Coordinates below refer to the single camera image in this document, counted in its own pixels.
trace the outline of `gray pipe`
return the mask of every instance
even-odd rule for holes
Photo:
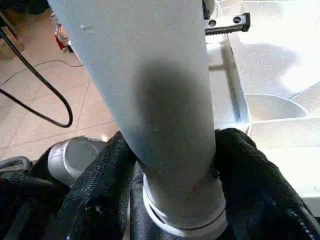
[[[209,174],[215,133],[202,2],[50,3],[139,157],[153,207],[177,228],[213,221],[225,202]]]

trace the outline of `tiled floor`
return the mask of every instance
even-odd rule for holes
[[[58,48],[48,16],[30,16],[17,26],[25,46],[22,54],[33,65],[50,60],[80,65],[74,54]],[[0,85],[24,68],[17,57],[0,60]],[[47,148],[65,139],[85,135],[107,141],[114,135],[118,126],[83,66],[50,62],[37,69],[69,102],[73,124],[70,128],[57,127],[0,95],[0,160],[13,156],[36,160]],[[29,71],[17,74],[1,88],[46,116],[68,121],[61,101]]]

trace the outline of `screw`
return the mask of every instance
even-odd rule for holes
[[[234,22],[235,24],[240,23],[240,22],[241,22],[241,17],[235,16],[235,17],[233,18],[233,22]]]
[[[208,22],[208,25],[209,25],[210,27],[214,27],[216,24],[217,24],[216,20],[210,20],[210,21]]]

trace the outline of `metal clamp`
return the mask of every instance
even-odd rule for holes
[[[208,19],[204,22],[204,31],[207,36],[229,34],[233,32],[247,32],[250,28],[250,13]]]

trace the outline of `cord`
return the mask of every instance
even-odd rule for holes
[[[22,56],[22,54],[19,52],[19,50],[16,48],[16,46],[10,41],[10,39],[7,37],[7,35],[4,33],[4,31],[1,29],[0,27],[0,37],[2,37],[4,39],[4,41],[6,42],[6,44],[8,44],[8,46],[11,48],[11,50],[15,53],[15,55],[21,60],[21,62],[23,62],[24,65],[26,65],[26,67],[44,84],[46,85],[60,100],[61,102],[64,104],[68,115],[69,115],[69,121],[67,124],[63,124],[60,122],[57,122],[43,114],[41,114],[40,112],[32,109],[31,107],[25,105],[23,102],[21,102],[20,100],[16,99],[14,96],[12,96],[10,93],[4,91],[3,89],[0,88],[0,93],[5,95],[6,97],[8,97],[9,99],[11,99],[12,101],[16,102],[17,104],[19,104],[20,106],[22,106],[23,108],[27,109],[28,111],[30,111],[31,113],[37,115],[38,117],[47,120],[48,122],[59,126],[61,128],[69,128],[72,123],[73,123],[73,113],[72,113],[72,109],[69,105],[69,103],[67,102],[67,100],[64,98],[64,96],[62,96],[62,94],[55,89],[25,58],[24,56]]]
[[[69,67],[71,68],[79,68],[79,67],[83,67],[84,65],[83,64],[80,64],[80,65],[71,65],[69,63],[67,63],[66,61],[62,61],[62,60],[49,60],[49,61],[43,61],[43,62],[40,62],[40,63],[37,63],[36,65],[32,65],[32,67],[37,67],[37,66],[40,66],[40,65],[43,65],[43,64],[47,64],[47,63],[52,63],[52,62],[59,62],[59,63],[64,63],[66,65],[68,65]],[[12,74],[8,79],[6,79],[1,85],[0,87],[2,87],[3,85],[5,85],[10,79],[12,79],[14,76],[18,75],[19,73],[22,73],[26,70],[29,70],[29,68],[24,68],[20,71],[17,71],[15,72],[14,74]]]

